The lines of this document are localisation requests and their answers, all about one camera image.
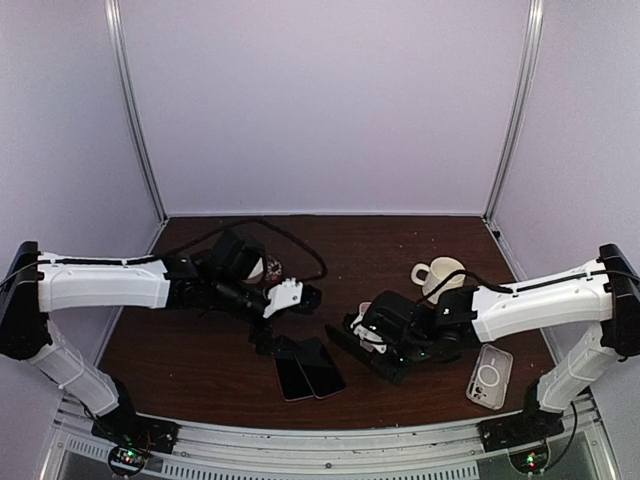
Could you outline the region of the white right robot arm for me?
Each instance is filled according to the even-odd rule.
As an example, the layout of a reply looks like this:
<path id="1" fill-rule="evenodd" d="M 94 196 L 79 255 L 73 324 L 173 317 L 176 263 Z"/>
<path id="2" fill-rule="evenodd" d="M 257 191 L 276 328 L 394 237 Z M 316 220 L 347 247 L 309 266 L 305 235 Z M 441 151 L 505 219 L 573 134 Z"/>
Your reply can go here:
<path id="1" fill-rule="evenodd" d="M 615 361 L 639 353 L 639 277 L 615 244 L 574 269 L 521 283 L 434 288 L 434 306 L 386 290 L 360 314 L 326 326 L 330 340 L 397 385 L 419 363 L 450 362 L 516 333 L 586 322 L 567 356 L 529 389 L 513 419 L 530 442 L 560 420 L 574 398 Z"/>

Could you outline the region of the pink phone case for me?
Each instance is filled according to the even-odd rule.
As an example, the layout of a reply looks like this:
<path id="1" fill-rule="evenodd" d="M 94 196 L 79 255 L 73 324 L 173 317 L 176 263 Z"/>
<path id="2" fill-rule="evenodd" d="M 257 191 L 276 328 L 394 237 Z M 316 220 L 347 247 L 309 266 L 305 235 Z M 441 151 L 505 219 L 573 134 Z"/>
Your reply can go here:
<path id="1" fill-rule="evenodd" d="M 387 344 L 378 334 L 363 325 L 364 316 L 370 305 L 370 302 L 359 304 L 356 317 L 347 321 L 347 329 L 359 339 L 360 346 L 367 352 L 376 351 L 379 354 L 385 354 Z"/>

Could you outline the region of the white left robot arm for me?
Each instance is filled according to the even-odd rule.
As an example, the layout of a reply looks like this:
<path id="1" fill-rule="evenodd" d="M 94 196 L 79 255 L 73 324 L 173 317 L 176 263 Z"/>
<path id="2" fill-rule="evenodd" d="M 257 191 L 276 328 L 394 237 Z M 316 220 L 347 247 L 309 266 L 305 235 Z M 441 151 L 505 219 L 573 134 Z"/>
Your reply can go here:
<path id="1" fill-rule="evenodd" d="M 1 353 L 26 361 L 75 396 L 94 424 L 123 444 L 137 442 L 144 424 L 126 387 L 88 365 L 50 320 L 57 310 L 142 307 L 221 310 L 251 326 L 257 351 L 272 345 L 272 318 L 311 314 L 322 293 L 307 280 L 267 284 L 267 255 L 249 240 L 219 240 L 191 255 L 97 259 L 64 257 L 23 243 L 1 282 Z"/>

